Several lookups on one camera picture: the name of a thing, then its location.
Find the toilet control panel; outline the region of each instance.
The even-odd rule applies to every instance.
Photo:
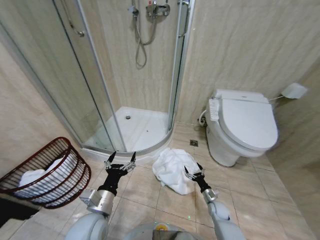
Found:
[[[219,100],[209,99],[210,120],[217,122],[219,120]]]

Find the pipe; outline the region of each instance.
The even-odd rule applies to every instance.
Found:
[[[202,121],[202,117],[203,117],[203,115],[205,114],[206,111],[207,111],[207,110],[204,110],[204,111],[200,114],[200,116],[199,116],[198,121],[199,121],[200,126],[203,126],[203,125],[205,125],[205,123],[206,123],[205,120]]]

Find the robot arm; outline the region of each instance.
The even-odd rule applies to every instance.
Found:
[[[200,191],[208,205],[208,212],[214,223],[214,231],[218,240],[246,240],[241,229],[232,221],[229,209],[217,201],[216,194],[205,181],[205,170],[197,163],[200,172],[190,174],[186,167],[185,176],[198,183]]]
[[[85,189],[80,199],[92,212],[81,217],[69,230],[65,240],[106,240],[109,228],[109,217],[112,213],[113,201],[117,195],[119,180],[136,167],[136,153],[126,164],[111,164],[115,158],[114,152],[105,161],[105,170],[108,173],[104,184],[98,190]]]

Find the shower enclosure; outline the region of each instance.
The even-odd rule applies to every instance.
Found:
[[[82,148],[145,154],[173,129],[193,8],[0,0],[0,34]]]

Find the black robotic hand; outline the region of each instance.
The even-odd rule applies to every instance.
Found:
[[[196,164],[198,165],[200,171],[196,172],[194,174],[190,174],[188,172],[188,169],[186,168],[186,166],[184,166],[185,176],[188,179],[191,179],[192,181],[197,182],[199,187],[200,187],[200,191],[202,193],[206,189],[211,189],[211,187],[205,181],[205,170],[204,170],[204,168],[199,163],[196,163]]]
[[[115,158],[115,155],[116,155],[116,151],[109,157],[107,161],[104,162],[105,170],[108,173],[108,176],[106,177],[104,184],[98,188],[98,191],[106,190],[113,193],[114,196],[117,195],[117,188],[118,188],[118,183],[120,181],[120,178],[122,176],[127,175],[136,167],[136,152],[134,152],[134,154],[132,155],[131,161],[126,165],[111,164]]]

